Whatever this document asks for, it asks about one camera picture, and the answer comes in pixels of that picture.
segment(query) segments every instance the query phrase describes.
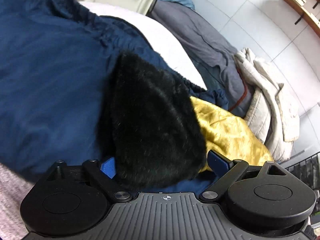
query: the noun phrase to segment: tiled floor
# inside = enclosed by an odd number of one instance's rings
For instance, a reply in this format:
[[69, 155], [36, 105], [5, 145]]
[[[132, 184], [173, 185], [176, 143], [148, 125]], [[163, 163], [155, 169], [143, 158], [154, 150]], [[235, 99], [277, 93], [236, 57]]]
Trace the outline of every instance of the tiled floor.
[[[300, 138], [289, 165], [320, 151], [320, 38], [283, 0], [193, 0], [196, 11], [237, 49], [249, 47], [272, 61], [299, 103]], [[320, 5], [305, 8], [320, 17]]]

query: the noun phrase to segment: metal screw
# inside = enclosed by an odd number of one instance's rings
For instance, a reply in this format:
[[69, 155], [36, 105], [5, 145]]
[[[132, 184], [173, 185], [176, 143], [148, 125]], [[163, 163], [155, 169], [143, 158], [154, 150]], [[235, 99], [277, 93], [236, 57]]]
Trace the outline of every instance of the metal screw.
[[130, 194], [125, 191], [119, 191], [115, 194], [116, 199], [127, 199], [130, 197]]
[[202, 193], [202, 196], [206, 199], [214, 199], [218, 196], [218, 194], [214, 191], [206, 191]]

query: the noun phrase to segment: gray cloth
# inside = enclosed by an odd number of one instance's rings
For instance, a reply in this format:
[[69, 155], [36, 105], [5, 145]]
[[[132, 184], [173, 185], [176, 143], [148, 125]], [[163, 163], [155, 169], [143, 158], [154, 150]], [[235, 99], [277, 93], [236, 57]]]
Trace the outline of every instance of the gray cloth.
[[[231, 113], [244, 117], [249, 109], [254, 89], [246, 83], [248, 89], [245, 89], [244, 81], [236, 69], [233, 55], [237, 49], [199, 14], [181, 4], [158, 0], [148, 16], [161, 23], [180, 41], [193, 62], [196, 56], [205, 63], [200, 64], [201, 67], [206, 65], [218, 68], [218, 71], [210, 71], [210, 75], [214, 76], [226, 91]], [[206, 86], [210, 87], [203, 72], [200, 70], [199, 72]]]

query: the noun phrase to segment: yellow satin fabric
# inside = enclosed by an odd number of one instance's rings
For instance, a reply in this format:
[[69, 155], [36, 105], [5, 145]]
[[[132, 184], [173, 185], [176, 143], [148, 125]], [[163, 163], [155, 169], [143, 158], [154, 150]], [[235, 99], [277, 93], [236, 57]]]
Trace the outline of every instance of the yellow satin fabric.
[[[207, 152], [214, 150], [230, 160], [241, 159], [255, 166], [273, 161], [242, 118], [199, 98], [190, 99], [206, 139]], [[207, 169], [211, 170], [206, 165], [201, 171]]]

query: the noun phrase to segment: black wire basket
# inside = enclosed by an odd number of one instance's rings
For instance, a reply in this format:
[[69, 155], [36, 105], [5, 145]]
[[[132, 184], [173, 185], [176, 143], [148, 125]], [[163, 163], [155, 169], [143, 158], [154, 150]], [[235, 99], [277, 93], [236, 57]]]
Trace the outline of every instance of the black wire basket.
[[312, 188], [316, 193], [317, 202], [313, 209], [312, 215], [320, 212], [319, 190], [320, 190], [320, 166], [319, 166], [320, 152], [312, 155], [305, 160], [298, 162], [288, 168], [290, 173], [303, 181], [307, 186]]

